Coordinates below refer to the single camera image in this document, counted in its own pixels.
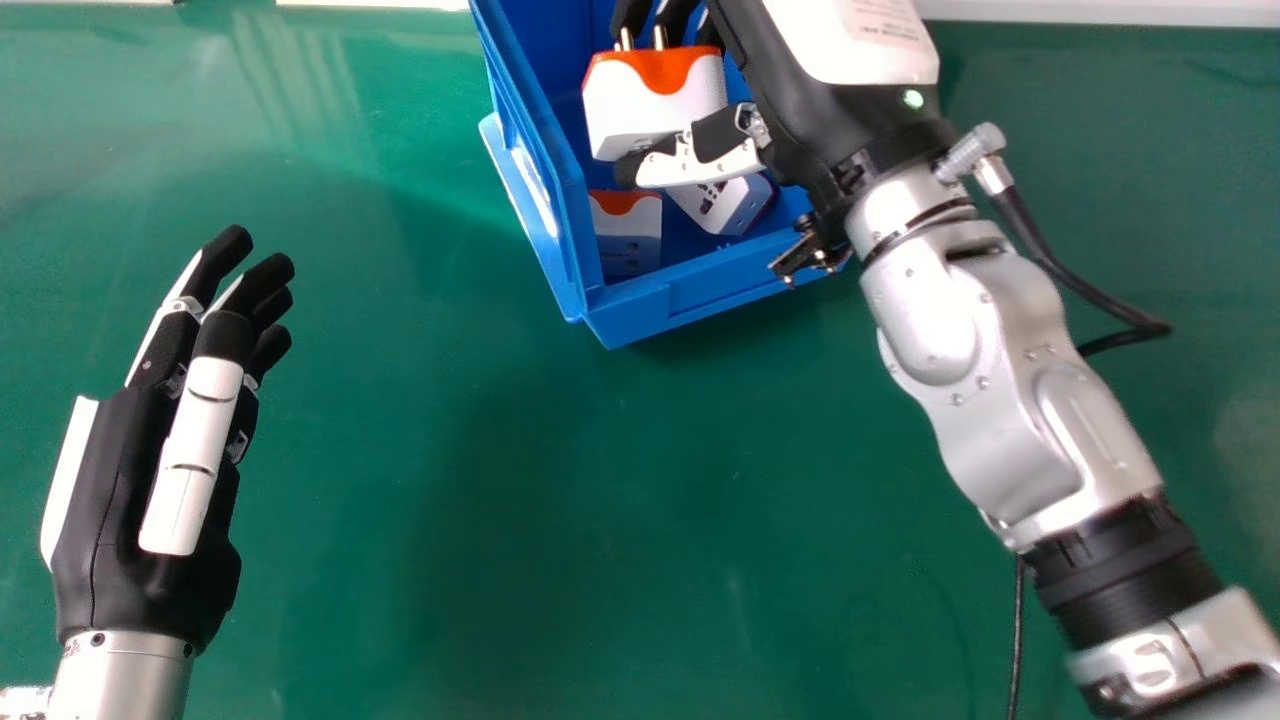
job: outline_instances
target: robotic hand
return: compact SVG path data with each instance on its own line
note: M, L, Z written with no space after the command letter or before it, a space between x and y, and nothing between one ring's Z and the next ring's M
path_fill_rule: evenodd
M192 664L236 600L228 538L262 377L292 341L293 264L230 227L187 265L124 387L72 411L40 548L63 657L51 688L0 691L0 717L173 720Z
M621 0L621 5L648 5ZM668 28L696 3L667 0ZM1030 569L1102 717L1280 717L1280 642L1225 587L1174 514L1093 352L1167 334L1061 266L984 124L961 137L936 92L938 55L910 0L705 0L753 104L692 123L616 165L663 187L767 167L814 213L772 268L833 272L854 256L897 384L928 414L951 477ZM620 9L613 31L644 13ZM1032 260L979 218L977 179ZM1133 329L1076 348L1053 281Z

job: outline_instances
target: blue plastic bin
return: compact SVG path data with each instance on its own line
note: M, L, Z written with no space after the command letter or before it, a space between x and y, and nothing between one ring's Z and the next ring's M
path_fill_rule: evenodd
M608 49L614 0L472 0L494 113L480 135L507 187L561 313L586 322L605 347L621 347L786 290L768 264L796 242L791 224L810 205L783 191L741 238L704 233L664 200L662 268L605 282L588 188L614 187L591 159L581 83L591 55ZM745 100L731 70L730 96ZM826 277L806 270L805 283Z

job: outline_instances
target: green table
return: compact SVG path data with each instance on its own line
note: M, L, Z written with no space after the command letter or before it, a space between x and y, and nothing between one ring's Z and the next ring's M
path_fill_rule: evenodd
M1280 36L936 28L1061 255L1171 318L1098 361L1222 573L1280 607ZM0 679L76 392L230 222L298 264L188 717L989 719L1011 562L854 277L605 352L480 145L468 18L0 10ZM1073 306L1080 337L1105 319ZM1025 717L1083 719L1029 611Z

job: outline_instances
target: silver robotic arm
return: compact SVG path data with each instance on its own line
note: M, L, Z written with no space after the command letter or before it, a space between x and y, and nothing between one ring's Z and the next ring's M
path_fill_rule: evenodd
M79 397L54 471L41 553L63 656L52 687L0 689L0 719L174 720L195 659L230 610L228 532L261 382L292 346L278 320L293 264L230 227L161 302L124 387Z
M685 27L660 15L692 5L663 3L658 19ZM1208 566L1084 360L1169 328L1056 261L997 128L961 137L941 115L937 51L911 1L705 5L699 36L723 42L754 102L636 149L617 164L618 181L678 184L681 173L758 158L781 184L808 191L814 213L797 220L803 237L773 270L790 283L860 263L886 368L928 414L960 491L1028 568L1096 715L1280 717L1275 632ZM1030 259L979 217L970 177ZM1132 329L1076 348L1055 281Z

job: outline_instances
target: black cable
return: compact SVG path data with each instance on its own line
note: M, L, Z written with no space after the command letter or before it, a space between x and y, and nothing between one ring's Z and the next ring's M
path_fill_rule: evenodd
M992 195L991 200L996 206L996 210L1000 211L1005 222L1009 223L1009 227L1012 228L1014 233L1023 242L1023 246L1027 249L1032 260L1043 268L1050 277L1062 283L1062 286L1080 296L1080 299L1089 302L1094 307L1129 325L1123 331L1114 332L1108 336L1103 336L1098 340L1078 346L1076 351L1082 357L1089 357L1091 355L1097 355L1100 352L1114 350L1116 347L1124 347L1126 345L1135 345L1139 342L1162 338L1172 332L1172 327L1170 327L1169 323L1107 295L1064 265L1057 256L1053 255L1053 250L1050 247L1048 241L1044 240L1044 234L1041 232L1039 225L1036 224L1036 219L1032 217L1030 209L1027 206L1027 202L1023 201L1023 196L1018 192L1015 186L1010 186L1004 192ZM1014 580L1014 651L1012 667L1009 673L1007 720L1018 720L1018 701L1021 694L1023 680L1023 624L1025 616L1023 605L1027 594L1027 566L1023 562L1021 556L1015 557L1014 562L1016 566L1016 579Z
M1018 700L1023 689L1023 603L1027 598L1027 568L1021 555L1014 556L1014 659L1009 670L1007 720L1018 720Z

